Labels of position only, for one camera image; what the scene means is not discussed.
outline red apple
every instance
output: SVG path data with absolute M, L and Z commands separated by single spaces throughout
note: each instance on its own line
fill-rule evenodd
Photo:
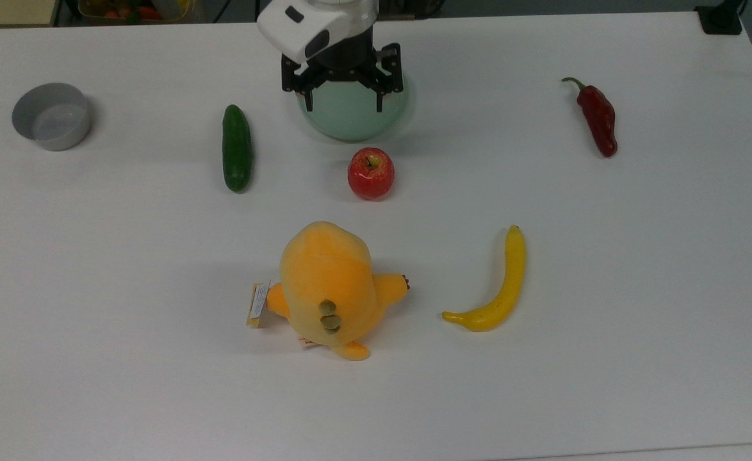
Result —
M 382 149 L 364 148 L 356 152 L 347 166 L 347 184 L 365 200 L 375 200 L 390 190 L 396 172 Z

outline red chili pepper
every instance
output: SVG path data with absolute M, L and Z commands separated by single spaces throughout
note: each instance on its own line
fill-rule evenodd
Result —
M 567 77 L 561 81 L 573 81 L 578 85 L 581 92 L 578 93 L 576 102 L 584 111 L 584 117 L 587 119 L 590 131 L 593 132 L 595 144 L 604 157 L 612 157 L 618 152 L 616 111 L 612 108 L 612 104 L 607 101 L 607 97 L 601 90 L 592 85 L 584 85 L 573 77 Z

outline cucumber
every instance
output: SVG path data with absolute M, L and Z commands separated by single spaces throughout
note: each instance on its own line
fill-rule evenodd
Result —
M 250 183 L 254 153 L 250 143 L 250 126 L 240 108 L 231 104 L 223 116 L 223 174 L 225 186 L 236 193 Z

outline plastic bowl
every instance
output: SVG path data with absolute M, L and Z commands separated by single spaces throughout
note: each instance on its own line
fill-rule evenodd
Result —
M 92 126 L 83 93 L 65 83 L 47 83 L 28 91 L 12 111 L 16 131 L 45 150 L 77 145 Z

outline paper tag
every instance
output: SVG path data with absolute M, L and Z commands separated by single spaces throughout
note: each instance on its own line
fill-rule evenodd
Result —
M 262 316 L 262 310 L 265 309 L 268 300 L 268 290 L 271 282 L 255 283 L 254 294 L 250 298 L 250 309 L 248 309 L 248 319 L 245 321 L 247 326 L 259 328 L 259 317 Z
M 299 345 L 302 346 L 303 348 L 311 348 L 320 344 L 312 342 L 310 339 L 299 338 Z

